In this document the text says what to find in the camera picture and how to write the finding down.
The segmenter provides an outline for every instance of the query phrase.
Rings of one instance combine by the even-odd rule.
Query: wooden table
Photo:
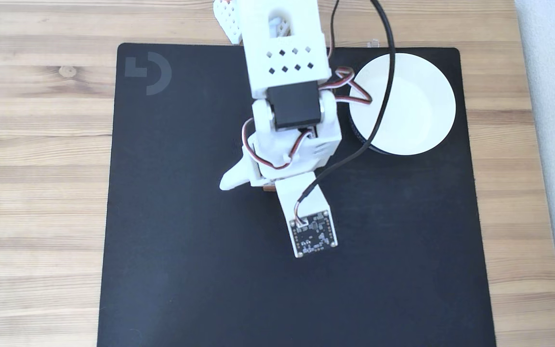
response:
[[[460,49],[498,345],[555,346],[555,251],[513,0],[384,0]],[[332,0],[321,0],[325,32]],[[342,0],[338,46],[384,38]],[[0,346],[93,347],[121,42],[228,44],[210,0],[0,0]]]

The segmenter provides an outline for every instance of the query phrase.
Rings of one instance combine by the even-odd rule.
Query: gray logo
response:
[[[160,68],[160,79],[147,86],[147,95],[155,95],[163,91],[172,77],[172,69],[165,57],[155,52],[147,53],[147,60],[154,62]],[[125,59],[125,77],[147,77],[146,67],[136,67],[136,57],[126,57]]]

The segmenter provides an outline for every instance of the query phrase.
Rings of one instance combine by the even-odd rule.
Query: white plate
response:
[[[355,77],[373,98],[368,106],[350,104],[353,124],[365,139],[381,110],[388,69],[386,54],[370,61]],[[363,97],[354,88],[350,96]],[[397,53],[391,95],[373,147],[402,156],[423,153],[447,137],[454,120],[455,96],[447,77],[421,57]]]

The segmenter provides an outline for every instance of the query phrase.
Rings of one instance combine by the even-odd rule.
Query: black mouse pad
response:
[[[494,346],[460,53],[399,52],[445,73],[453,129],[424,154],[370,150],[328,176],[340,245],[296,259],[275,193],[218,188],[251,116],[243,49],[121,45],[98,346]],[[340,48],[332,65],[384,53]],[[339,114],[332,162],[361,146]]]

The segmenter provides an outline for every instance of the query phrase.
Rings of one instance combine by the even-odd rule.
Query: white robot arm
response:
[[[337,246],[321,189],[297,204],[342,140],[335,96],[319,90],[332,72],[317,1],[216,0],[214,11],[233,43],[244,40],[255,99],[242,127],[242,158],[220,189],[275,185],[296,257]]]

